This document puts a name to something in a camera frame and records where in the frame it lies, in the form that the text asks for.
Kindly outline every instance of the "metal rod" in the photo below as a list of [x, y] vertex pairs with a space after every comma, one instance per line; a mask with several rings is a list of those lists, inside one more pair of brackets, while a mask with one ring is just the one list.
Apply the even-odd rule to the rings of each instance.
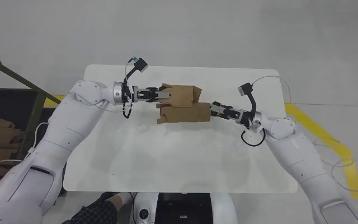
[[25, 136], [21, 142], [20, 149], [17, 152], [17, 159], [23, 160], [28, 150], [34, 144], [33, 140], [35, 138], [35, 130], [37, 125], [39, 124], [45, 100], [45, 95], [37, 93], [34, 105], [32, 107], [32, 114], [30, 115], [29, 121], [27, 122]]
[[20, 76], [16, 72], [14, 72], [14, 71], [10, 70], [9, 68], [7, 68], [6, 66], [4, 66], [1, 63], [1, 61], [0, 61], [0, 71], [2, 71], [3, 73], [7, 74], [8, 76], [18, 80], [19, 82], [21, 82], [22, 84], [28, 86], [29, 88], [35, 90], [39, 94], [43, 94], [44, 96], [46, 96], [48, 99], [52, 100], [53, 102], [55, 102], [57, 104], [61, 103], [61, 101], [59, 99], [57, 99], [56, 97], [54, 97], [53, 95], [49, 94], [48, 92], [46, 92], [45, 90], [39, 88], [38, 86], [36, 86], [32, 82], [30, 82], [29, 80], [23, 78], [22, 76]]

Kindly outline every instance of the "black cable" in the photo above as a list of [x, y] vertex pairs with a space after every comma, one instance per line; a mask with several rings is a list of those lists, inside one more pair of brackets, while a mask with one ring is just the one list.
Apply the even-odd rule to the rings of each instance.
[[130, 113], [132, 112], [133, 102], [130, 103], [130, 108], [129, 108], [128, 114], [125, 114], [125, 110], [124, 110], [125, 109], [125, 104], [126, 103], [123, 103], [123, 106], [122, 106], [122, 108], [123, 108], [123, 116], [128, 119], [129, 116], [130, 116]]
[[244, 131], [242, 132], [242, 134], [241, 134], [241, 140], [242, 140], [245, 144], [247, 144], [248, 146], [251, 146], [251, 147], [259, 146], [259, 145], [261, 145], [261, 144], [264, 142], [264, 140], [265, 140], [265, 138], [266, 138], [266, 131], [265, 131], [265, 129], [262, 129], [262, 131], [263, 131], [263, 137], [262, 137], [262, 140], [261, 140], [258, 144], [250, 144], [250, 143], [248, 143], [248, 142], [245, 141], [245, 139], [244, 139], [244, 134], [246, 133], [245, 130], [244, 130]]
[[255, 113], [256, 113], [256, 102], [255, 99], [253, 98], [251, 93], [246, 94], [248, 96], [248, 99], [251, 102], [252, 108], [251, 108], [251, 120], [254, 119], [255, 117]]
[[136, 221], [134, 219], [134, 199], [135, 199], [136, 195], [133, 196], [131, 192], [129, 192], [129, 194], [132, 197], [132, 219], [133, 219], [134, 224], [136, 224]]

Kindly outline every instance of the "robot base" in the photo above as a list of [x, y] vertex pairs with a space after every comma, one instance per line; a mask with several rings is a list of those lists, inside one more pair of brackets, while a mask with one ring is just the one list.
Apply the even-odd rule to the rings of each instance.
[[[132, 215], [130, 224], [134, 224]], [[235, 206], [225, 193], [138, 193], [134, 219], [137, 224], [237, 224]]]

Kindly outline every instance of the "black panel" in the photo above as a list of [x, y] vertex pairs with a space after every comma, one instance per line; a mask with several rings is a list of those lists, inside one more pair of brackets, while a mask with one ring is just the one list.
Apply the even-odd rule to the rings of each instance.
[[26, 130], [36, 96], [34, 90], [0, 88], [0, 118], [13, 122], [15, 128]]
[[156, 224], [213, 224], [209, 193], [159, 193]]

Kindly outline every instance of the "white table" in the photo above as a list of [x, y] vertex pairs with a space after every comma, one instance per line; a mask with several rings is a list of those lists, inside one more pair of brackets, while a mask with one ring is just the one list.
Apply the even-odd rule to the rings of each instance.
[[[200, 102], [218, 101], [236, 109], [251, 108], [237, 87], [278, 75], [270, 69], [190, 68], [149, 66], [129, 80], [139, 88], [196, 85]], [[122, 81], [124, 66], [90, 65], [85, 80], [109, 85]], [[280, 80], [266, 78], [254, 86], [257, 110], [284, 117]], [[121, 106], [109, 107], [121, 110]], [[156, 123], [155, 103], [138, 102], [130, 119], [105, 112], [93, 132], [70, 156], [64, 187], [91, 192], [221, 192], [293, 193], [297, 183], [277, 163], [264, 143], [247, 147], [244, 127], [232, 120], [212, 118], [210, 123]], [[259, 134], [246, 133], [259, 142]]]

